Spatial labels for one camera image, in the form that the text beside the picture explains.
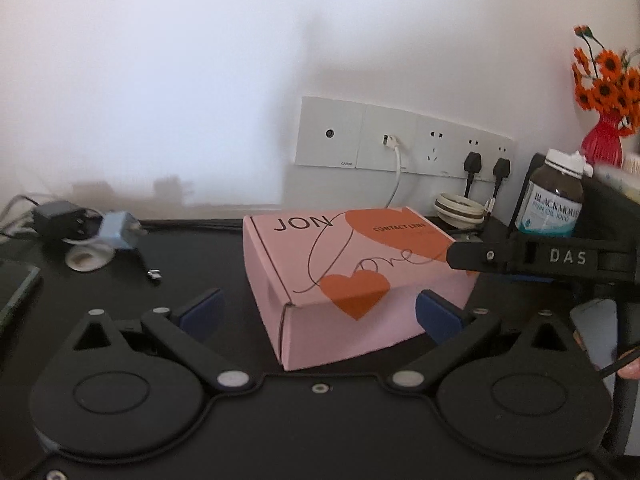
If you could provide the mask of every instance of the pink cardboard box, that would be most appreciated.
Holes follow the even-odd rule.
[[[244,265],[285,370],[348,359],[423,332],[431,288],[463,308],[477,274],[446,263],[453,240],[408,208],[244,218]]]

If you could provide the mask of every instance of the orange heart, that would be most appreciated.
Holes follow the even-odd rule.
[[[356,270],[351,277],[328,274],[320,280],[320,290],[335,306],[359,320],[391,288],[388,279],[374,270]]]
[[[347,223],[370,240],[400,251],[409,249],[432,260],[447,261],[453,243],[441,231],[410,209],[353,209],[344,215]]]

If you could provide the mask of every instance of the human hand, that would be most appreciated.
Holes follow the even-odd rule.
[[[625,355],[629,354],[632,351],[633,350],[629,350],[629,352],[623,353],[620,357],[622,358],[622,357],[624,357]],[[640,380],[640,358],[636,359],[635,361],[631,361],[624,368],[620,368],[620,370],[618,370],[618,375],[622,379]]]

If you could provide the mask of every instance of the wall outlet panel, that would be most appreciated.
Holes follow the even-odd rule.
[[[393,135],[400,143],[402,171],[413,173],[413,146],[418,115],[395,108],[367,105],[360,133],[360,147],[356,168],[361,170],[396,170],[394,150],[382,141],[385,135]]]
[[[296,164],[355,168],[367,105],[303,97]]]
[[[304,97],[296,164],[329,168],[395,171],[393,150],[383,137],[398,138],[402,171],[466,178],[469,152],[482,156],[476,180],[492,182],[501,157],[513,166],[516,142],[471,126],[382,106]]]
[[[458,125],[418,117],[418,129],[413,147],[415,173],[435,176],[466,177],[464,161],[469,151]]]

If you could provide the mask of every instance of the white wall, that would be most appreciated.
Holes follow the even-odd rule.
[[[0,0],[0,202],[19,191],[143,217],[377,206],[385,172],[292,166],[304,94],[574,150],[572,27],[640,45],[638,0]],[[429,208],[461,180],[407,175]],[[484,200],[488,185],[475,196]]]

